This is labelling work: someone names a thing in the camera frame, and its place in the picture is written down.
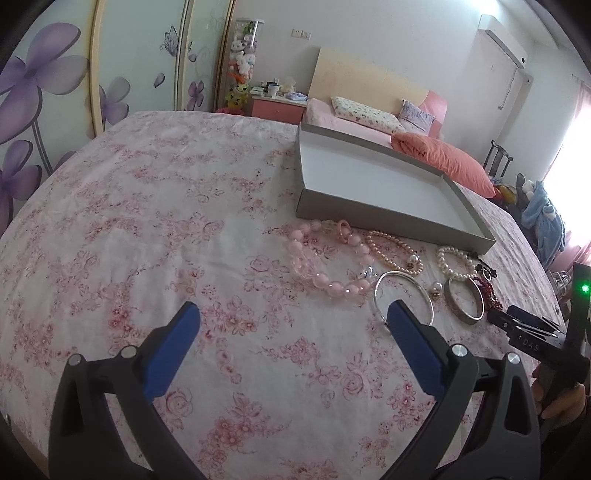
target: pink floral bedspread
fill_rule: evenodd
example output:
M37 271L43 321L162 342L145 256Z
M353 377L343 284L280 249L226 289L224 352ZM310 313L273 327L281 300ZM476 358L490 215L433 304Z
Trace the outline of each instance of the pink floral bedspread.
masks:
M42 452L68 356L99 359L139 344L191 300L201 331L155 404L209 478L377 479L398 457L433 399L369 299L333 300L291 273L295 139L294 125L257 118L138 113L85 146L23 207L0 240L0 409ZM516 224L466 195L498 239L485 260L499 272L501 301L560 321ZM355 275L334 224L324 229L307 244L335 278ZM419 282L443 281L436 246L408 243L425 263ZM381 295L384 308L400 297L417 316L426 312L409 284L394 281ZM443 299L435 311L448 341L497 358L509 350L503 332L464 325ZM445 460L459 453L476 406Z

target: orange pillow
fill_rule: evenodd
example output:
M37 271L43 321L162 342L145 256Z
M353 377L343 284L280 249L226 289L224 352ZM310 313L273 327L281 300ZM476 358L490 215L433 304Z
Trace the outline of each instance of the orange pillow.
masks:
M484 198L495 196L495 188L482 165L459 148L437 138L412 133L392 135L392 147L441 170L453 181Z

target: nightstand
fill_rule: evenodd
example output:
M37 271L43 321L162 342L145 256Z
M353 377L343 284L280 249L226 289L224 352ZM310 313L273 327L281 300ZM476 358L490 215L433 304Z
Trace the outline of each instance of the nightstand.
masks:
M306 105L307 102L296 102L282 97L271 98L252 95L246 107L246 114L267 120L275 120L276 122L298 125L304 116Z

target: plush toy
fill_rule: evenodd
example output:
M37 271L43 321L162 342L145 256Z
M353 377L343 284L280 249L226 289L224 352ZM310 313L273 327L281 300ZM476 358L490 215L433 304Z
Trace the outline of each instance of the plush toy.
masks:
M230 62L237 62L238 57L244 55L244 43L234 37L230 45Z

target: headboard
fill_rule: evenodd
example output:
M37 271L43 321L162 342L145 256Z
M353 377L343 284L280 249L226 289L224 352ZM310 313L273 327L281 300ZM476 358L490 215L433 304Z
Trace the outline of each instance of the headboard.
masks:
M372 63L349 57L330 48L321 48L308 97L330 103L341 96L398 115L402 100L435 115L430 137L436 137L447 112L447 101L431 90Z

